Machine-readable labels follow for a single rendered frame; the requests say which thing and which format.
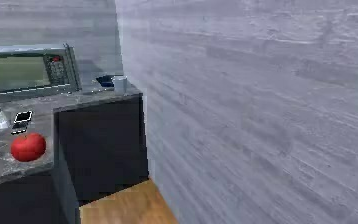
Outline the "grey cup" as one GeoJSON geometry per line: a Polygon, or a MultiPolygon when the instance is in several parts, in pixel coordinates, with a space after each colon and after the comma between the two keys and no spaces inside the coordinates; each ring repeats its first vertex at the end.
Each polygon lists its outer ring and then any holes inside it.
{"type": "Polygon", "coordinates": [[[114,85],[114,91],[117,94],[125,94],[127,89],[127,77],[126,76],[114,76],[112,78],[114,85]]]}

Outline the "dark blue bowl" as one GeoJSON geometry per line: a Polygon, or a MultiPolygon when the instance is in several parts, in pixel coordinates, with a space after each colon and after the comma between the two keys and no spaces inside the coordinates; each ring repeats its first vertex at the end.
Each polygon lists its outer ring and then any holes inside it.
{"type": "Polygon", "coordinates": [[[113,87],[114,84],[112,78],[113,78],[112,75],[104,75],[104,76],[97,77],[96,80],[102,87],[113,87]]]}

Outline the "black kitchen counter cabinet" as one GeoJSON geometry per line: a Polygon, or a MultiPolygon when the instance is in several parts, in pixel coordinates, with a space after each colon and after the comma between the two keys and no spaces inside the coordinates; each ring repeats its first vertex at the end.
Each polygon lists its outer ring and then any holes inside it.
{"type": "Polygon", "coordinates": [[[133,84],[1,103],[13,120],[31,111],[47,149],[32,162],[11,155],[0,130],[0,224],[81,224],[82,205],[148,178],[143,94],[133,84]]]}

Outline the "red apple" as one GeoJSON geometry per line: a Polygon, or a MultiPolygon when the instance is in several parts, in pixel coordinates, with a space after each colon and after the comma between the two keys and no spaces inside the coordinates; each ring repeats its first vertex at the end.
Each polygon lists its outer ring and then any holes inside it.
{"type": "Polygon", "coordinates": [[[17,161],[35,161],[46,152],[46,140],[39,133],[18,136],[12,141],[10,152],[17,161]]]}

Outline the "grey microwave oven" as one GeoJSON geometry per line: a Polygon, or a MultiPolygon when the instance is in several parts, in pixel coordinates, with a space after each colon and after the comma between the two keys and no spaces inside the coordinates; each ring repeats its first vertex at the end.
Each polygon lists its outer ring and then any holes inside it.
{"type": "Polygon", "coordinates": [[[0,103],[81,89],[71,45],[0,46],[0,103]]]}

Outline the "black mobile phone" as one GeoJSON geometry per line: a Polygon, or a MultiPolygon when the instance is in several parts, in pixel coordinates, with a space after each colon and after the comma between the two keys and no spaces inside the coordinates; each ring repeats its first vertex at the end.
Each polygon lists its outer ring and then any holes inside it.
{"type": "Polygon", "coordinates": [[[31,110],[17,113],[13,122],[11,134],[16,135],[25,132],[32,119],[32,114],[33,112],[31,110]]]}

